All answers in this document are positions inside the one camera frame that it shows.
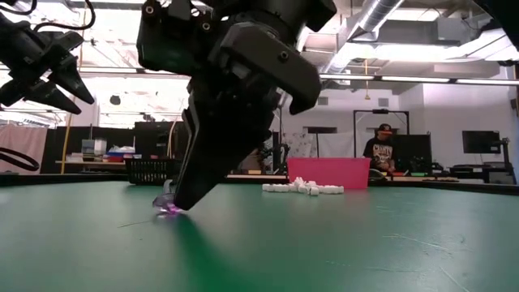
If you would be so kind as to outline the black metal frame stand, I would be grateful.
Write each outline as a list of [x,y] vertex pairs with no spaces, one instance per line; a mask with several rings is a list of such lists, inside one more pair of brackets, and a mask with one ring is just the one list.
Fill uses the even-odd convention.
[[400,118],[400,114],[405,115],[405,121],[402,122],[405,125],[406,134],[410,134],[410,112],[405,110],[390,110],[390,109],[354,109],[353,110],[353,140],[354,140],[354,157],[357,157],[357,125],[361,118],[357,119],[357,114],[394,114],[397,118]]

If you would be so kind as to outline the large black screen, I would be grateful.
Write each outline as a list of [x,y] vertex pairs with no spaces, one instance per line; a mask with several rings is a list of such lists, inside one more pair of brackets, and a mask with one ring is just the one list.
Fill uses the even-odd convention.
[[395,135],[392,143],[398,172],[429,174],[432,171],[430,135]]

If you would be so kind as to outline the clear plastic storage boxes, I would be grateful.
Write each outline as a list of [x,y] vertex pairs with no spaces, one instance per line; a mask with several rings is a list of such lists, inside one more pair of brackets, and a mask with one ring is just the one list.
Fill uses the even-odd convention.
[[107,141],[104,139],[82,140],[81,152],[84,155],[103,156],[106,149]]

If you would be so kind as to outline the green table mat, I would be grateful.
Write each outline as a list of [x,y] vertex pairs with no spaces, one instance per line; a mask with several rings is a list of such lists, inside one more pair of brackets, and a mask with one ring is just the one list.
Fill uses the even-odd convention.
[[0,292],[519,292],[519,196],[222,184],[163,217],[158,187],[0,188]]

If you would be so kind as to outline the black slotted plastic basket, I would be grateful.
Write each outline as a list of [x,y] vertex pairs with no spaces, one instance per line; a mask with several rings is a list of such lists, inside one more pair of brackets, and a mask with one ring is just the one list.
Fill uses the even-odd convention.
[[125,166],[129,183],[159,186],[168,179],[178,179],[182,162],[176,159],[127,158]]

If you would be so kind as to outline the black room partition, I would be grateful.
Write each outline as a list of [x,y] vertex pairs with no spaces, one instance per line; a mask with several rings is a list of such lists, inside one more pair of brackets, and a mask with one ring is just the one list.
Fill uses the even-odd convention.
[[[49,129],[47,131],[44,154],[40,171],[42,174],[59,174],[61,166],[56,163],[62,159],[62,149],[66,134],[65,127]],[[110,127],[71,127],[69,130],[66,154],[81,152],[82,140],[104,139],[107,149],[113,146],[132,146],[134,131],[132,129]]]
[[134,130],[135,153],[140,158],[182,162],[188,142],[184,122],[136,122]]

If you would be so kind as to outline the black wall monitor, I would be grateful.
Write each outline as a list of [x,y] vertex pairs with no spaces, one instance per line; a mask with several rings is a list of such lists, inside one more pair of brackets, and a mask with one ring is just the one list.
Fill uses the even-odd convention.
[[500,154],[498,131],[463,131],[463,152],[467,154]]

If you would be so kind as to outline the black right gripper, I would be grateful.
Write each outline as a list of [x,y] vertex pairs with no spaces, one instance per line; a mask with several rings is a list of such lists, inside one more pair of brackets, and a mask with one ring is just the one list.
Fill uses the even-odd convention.
[[271,135],[281,92],[291,114],[316,105],[320,74],[297,49],[323,27],[323,0],[145,0],[139,64],[186,75],[188,132],[174,204],[189,210]]

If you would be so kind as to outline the white cloth partition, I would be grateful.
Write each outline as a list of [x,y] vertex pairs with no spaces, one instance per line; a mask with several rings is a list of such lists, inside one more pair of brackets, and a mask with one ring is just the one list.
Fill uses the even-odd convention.
[[288,157],[353,157],[354,142],[350,133],[284,133],[282,142],[289,146]]

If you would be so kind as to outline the dark office desk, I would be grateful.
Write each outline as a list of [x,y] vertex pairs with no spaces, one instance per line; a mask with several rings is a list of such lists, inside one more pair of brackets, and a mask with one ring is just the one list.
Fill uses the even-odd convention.
[[516,185],[517,179],[510,163],[484,162],[482,165],[455,165],[449,174],[460,179],[479,179],[489,184]]

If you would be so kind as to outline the silver ventilation duct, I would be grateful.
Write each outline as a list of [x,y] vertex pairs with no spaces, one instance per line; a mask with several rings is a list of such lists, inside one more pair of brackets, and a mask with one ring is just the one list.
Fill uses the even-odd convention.
[[382,25],[405,0],[365,0],[359,13],[342,21],[337,32],[337,51],[323,73],[341,74],[348,64],[362,57],[363,47],[355,42],[375,42]]

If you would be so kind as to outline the pink plastic bin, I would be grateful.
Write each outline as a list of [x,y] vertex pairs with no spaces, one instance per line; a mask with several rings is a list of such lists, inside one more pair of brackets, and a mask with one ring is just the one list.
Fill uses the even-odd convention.
[[369,158],[289,158],[288,177],[315,181],[318,185],[333,185],[350,189],[366,189]]

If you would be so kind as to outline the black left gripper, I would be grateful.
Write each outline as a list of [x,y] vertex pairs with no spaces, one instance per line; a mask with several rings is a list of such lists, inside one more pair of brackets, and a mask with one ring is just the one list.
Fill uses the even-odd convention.
[[[13,78],[0,87],[0,104],[11,106],[24,99],[80,114],[81,109],[57,84],[92,105],[95,100],[80,77],[78,58],[71,54],[83,41],[77,32],[37,32],[29,22],[13,22],[0,13],[0,62],[9,67]],[[40,80],[46,72],[54,83]]]

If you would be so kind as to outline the pink curtain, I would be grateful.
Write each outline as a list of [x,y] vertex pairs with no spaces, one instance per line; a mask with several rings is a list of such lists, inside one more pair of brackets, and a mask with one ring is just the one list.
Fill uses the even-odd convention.
[[45,127],[0,126],[0,148],[21,152],[42,163],[48,129]]

